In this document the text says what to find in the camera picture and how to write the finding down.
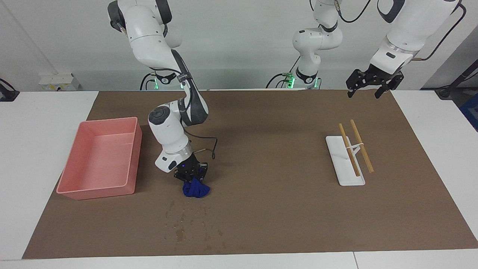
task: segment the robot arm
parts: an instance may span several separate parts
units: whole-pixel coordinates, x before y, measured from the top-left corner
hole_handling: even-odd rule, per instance
[[[127,35],[136,59],[152,70],[177,73],[186,93],[149,114],[149,126],[163,146],[156,166],[164,172],[178,167],[174,176],[183,181],[202,180],[207,163],[197,161],[184,127],[203,123],[208,108],[183,59],[163,35],[161,25],[172,19],[167,0],[118,0],[110,3],[108,12],[111,26]]]
[[[321,60],[317,51],[333,49],[342,43],[334,0],[317,0],[314,19],[320,24],[318,28],[300,30],[293,37],[294,48],[300,53],[295,77],[306,88],[313,86],[319,71]]]
[[[369,68],[365,72],[356,69],[347,79],[348,96],[368,85],[380,85],[376,98],[396,89],[404,78],[401,68],[415,57],[459,3],[460,0],[393,0],[388,14],[379,10],[392,27],[370,60]]]

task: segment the pink plastic bin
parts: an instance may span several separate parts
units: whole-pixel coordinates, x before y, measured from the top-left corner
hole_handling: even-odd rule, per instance
[[[56,192],[75,200],[134,193],[141,137],[138,118],[80,123]]]

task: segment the blue cloth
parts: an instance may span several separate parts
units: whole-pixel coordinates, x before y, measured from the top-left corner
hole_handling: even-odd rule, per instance
[[[183,185],[183,193],[187,197],[202,198],[206,196],[210,190],[211,190],[210,187],[202,184],[197,179],[193,179],[193,182],[191,183],[184,182],[184,185]]]

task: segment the power outlet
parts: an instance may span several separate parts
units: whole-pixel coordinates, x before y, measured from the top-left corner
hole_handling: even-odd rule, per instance
[[[49,76],[40,76],[40,86],[43,90],[81,90],[81,84],[73,76],[73,74],[58,74]]]

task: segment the brown mat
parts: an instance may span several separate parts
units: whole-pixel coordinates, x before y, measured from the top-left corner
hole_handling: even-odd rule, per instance
[[[53,192],[23,258],[478,247],[391,94],[204,92],[210,116],[188,128],[219,137],[216,160],[198,154],[210,164],[203,199],[184,197],[182,182],[154,166],[161,146],[147,115],[182,95],[98,95],[89,120],[140,119],[136,193],[74,201]],[[376,170],[362,187],[339,186],[325,141],[340,122],[352,135],[349,119]],[[213,143],[192,140],[195,149]]]

